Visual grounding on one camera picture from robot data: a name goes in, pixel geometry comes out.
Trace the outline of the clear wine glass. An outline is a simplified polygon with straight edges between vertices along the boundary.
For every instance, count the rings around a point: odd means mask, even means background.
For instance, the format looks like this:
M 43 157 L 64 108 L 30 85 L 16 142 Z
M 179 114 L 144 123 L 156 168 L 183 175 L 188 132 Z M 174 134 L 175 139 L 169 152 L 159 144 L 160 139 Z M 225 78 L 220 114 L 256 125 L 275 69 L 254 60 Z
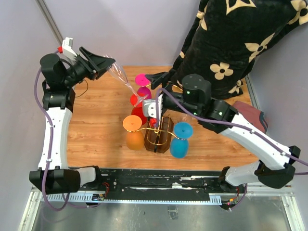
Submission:
M 133 95 L 130 98 L 130 103 L 134 107 L 140 107 L 142 105 L 142 102 L 147 99 L 149 94 L 138 94 L 132 85 L 130 84 L 127 74 L 123 68 L 123 66 L 119 65 L 117 62 L 114 62 L 112 65 L 110 65 L 107 68 L 107 71 L 111 76 L 113 76 L 115 79 L 122 82 L 128 89 L 131 90 Z
M 184 122 L 184 123 L 192 123 L 192 117 L 190 115 L 181 115 L 179 118 L 179 122 Z

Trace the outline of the clear wine glass front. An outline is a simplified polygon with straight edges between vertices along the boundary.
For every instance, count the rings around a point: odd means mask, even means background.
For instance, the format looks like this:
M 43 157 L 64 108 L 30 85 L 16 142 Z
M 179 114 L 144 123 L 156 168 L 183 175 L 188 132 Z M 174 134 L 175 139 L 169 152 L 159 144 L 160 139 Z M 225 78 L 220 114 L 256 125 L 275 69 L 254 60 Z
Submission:
M 190 115 L 181 115 L 179 118 L 179 122 L 184 122 L 184 123 L 192 123 L 192 117 Z

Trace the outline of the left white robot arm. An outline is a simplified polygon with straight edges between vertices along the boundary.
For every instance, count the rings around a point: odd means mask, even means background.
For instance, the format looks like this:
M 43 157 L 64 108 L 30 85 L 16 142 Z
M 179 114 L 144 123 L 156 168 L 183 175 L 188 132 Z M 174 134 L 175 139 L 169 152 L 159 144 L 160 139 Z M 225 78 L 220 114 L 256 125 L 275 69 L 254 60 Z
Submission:
M 46 118 L 42 156 L 37 170 L 29 173 L 30 182 L 45 194 L 75 193 L 82 186 L 96 191 L 103 185 L 98 166 L 70 169 L 67 163 L 68 128 L 76 94 L 73 87 L 85 78 L 99 79 L 115 59 L 93 54 L 83 47 L 70 64 L 56 53 L 44 55 L 39 74 L 43 98 L 38 105 Z

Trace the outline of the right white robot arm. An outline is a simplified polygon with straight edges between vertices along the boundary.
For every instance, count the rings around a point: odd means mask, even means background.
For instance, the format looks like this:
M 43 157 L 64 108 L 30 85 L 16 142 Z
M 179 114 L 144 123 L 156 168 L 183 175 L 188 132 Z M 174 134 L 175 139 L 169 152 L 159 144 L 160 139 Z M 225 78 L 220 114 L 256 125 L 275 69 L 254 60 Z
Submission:
M 143 102 L 145 116 L 156 118 L 158 127 L 166 110 L 186 113 L 207 130 L 224 135 L 249 150 L 258 161 L 241 167 L 225 167 L 218 178 L 218 187 L 230 192 L 245 183 L 260 182 L 280 189 L 293 180 L 294 162 L 301 150 L 285 146 L 252 125 L 237 109 L 224 100 L 211 96 L 211 83 L 197 74 L 182 80 L 182 93 L 173 92 L 167 72 L 145 75 L 151 89 L 157 89 L 154 100 Z

